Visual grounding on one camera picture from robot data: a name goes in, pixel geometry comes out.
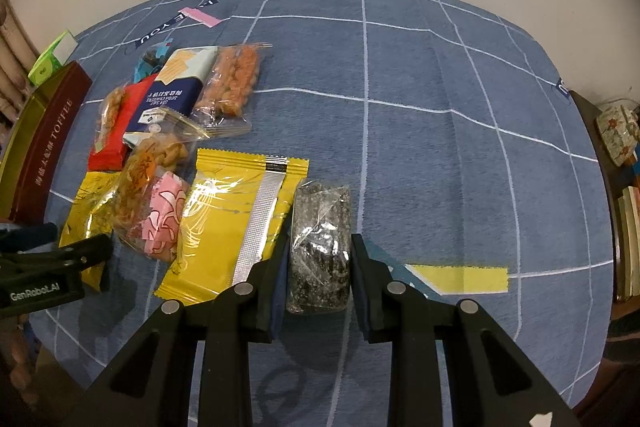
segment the curtain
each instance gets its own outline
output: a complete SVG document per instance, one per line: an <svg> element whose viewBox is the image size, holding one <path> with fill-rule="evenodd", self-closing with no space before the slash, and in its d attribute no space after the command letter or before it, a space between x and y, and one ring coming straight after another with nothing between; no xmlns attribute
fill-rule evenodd
<svg viewBox="0 0 640 427"><path fill-rule="evenodd" d="M8 0L0 0L0 147L30 95L27 74L36 61L34 49L17 23Z"/></svg>

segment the pink wrapper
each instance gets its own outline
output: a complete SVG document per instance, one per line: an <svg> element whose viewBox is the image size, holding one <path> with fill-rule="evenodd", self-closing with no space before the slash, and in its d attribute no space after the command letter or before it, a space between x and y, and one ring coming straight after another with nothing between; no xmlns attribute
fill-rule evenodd
<svg viewBox="0 0 640 427"><path fill-rule="evenodd" d="M165 172L151 191L150 213L142 222L142 239L149 257L171 261L189 184Z"/></svg>

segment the blue tablecloth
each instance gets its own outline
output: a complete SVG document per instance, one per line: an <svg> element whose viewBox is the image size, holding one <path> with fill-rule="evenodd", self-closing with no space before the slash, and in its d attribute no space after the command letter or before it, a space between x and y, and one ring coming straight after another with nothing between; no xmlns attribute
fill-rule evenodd
<svg viewBox="0 0 640 427"><path fill-rule="evenodd" d="M145 49L133 41L201 1L151 0L78 35L72 59L94 85L48 219L66 219L98 101L132 78ZM577 403L609 322L609 212L587 132L540 45L457 0L217 1L203 10L223 23L186 19L145 43L273 44L254 129L206 146L309 158L310 176L348 182L353 228L372 257L430 298L462 296L437 296L406 265L507 267L508 292L474 298ZM33 314L34 329L88 386L159 305L152 292L165 270L115 241L111 290ZM250 360L256 425L386 425L390 346L364 343L351 305L286 317L281 338L252 345Z"/></svg>

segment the yellow paper strip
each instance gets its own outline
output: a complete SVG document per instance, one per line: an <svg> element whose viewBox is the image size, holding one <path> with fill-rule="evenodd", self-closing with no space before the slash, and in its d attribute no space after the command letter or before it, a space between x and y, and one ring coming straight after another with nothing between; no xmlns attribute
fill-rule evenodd
<svg viewBox="0 0 640 427"><path fill-rule="evenodd" d="M404 266L440 295L506 293L509 289L506 268L425 264L405 264Z"/></svg>

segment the pink paper strip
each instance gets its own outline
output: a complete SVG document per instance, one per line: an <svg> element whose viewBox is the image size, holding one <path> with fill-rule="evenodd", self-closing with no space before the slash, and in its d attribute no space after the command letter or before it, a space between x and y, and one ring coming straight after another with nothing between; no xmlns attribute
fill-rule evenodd
<svg viewBox="0 0 640 427"><path fill-rule="evenodd" d="M212 17L211 15L208 15L203 11L198 10L197 8L182 8L180 10L180 13L192 18L195 21L201 22L209 28L213 28L213 26L222 22L220 19L216 19L215 17Z"/></svg>

